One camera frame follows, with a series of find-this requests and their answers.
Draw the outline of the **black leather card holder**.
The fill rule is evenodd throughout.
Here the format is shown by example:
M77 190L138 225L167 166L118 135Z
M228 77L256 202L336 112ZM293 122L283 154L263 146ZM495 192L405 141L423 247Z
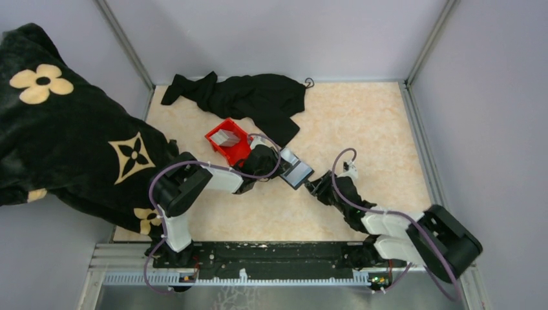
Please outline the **black leather card holder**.
M302 161L289 148L284 147L281 152L281 174L280 177L294 190L308 181L314 173L310 165Z

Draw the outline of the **red plastic bin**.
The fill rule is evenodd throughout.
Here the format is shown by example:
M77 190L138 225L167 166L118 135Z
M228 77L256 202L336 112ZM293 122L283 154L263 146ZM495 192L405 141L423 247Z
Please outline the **red plastic bin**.
M222 155L230 166L240 160L245 160L251 153L248 133L239 127L232 119L227 118L214 129L210 130L205 139L213 150Z

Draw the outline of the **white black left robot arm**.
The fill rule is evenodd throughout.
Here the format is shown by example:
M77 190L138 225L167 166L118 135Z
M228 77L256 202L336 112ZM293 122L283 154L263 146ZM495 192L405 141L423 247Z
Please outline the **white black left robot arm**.
M259 180L280 175L280 150L265 145L251 149L246 159L233 167L223 167L198 161L183 152L155 175L148 195L159 212L163 228L161 239L170 248L168 258L178 267L188 266L194 258L186 212L203 191L224 191L243 194Z

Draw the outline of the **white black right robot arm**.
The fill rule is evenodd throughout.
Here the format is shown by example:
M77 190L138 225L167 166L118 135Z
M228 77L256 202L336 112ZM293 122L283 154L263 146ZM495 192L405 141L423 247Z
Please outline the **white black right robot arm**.
M372 266L387 260L424 265L440 280L450 283L483 252L480 241L442 205L423 212L384 209L361 198L355 186L358 175L327 171L305 187L322 204L335 207L351 229L368 235L364 259Z

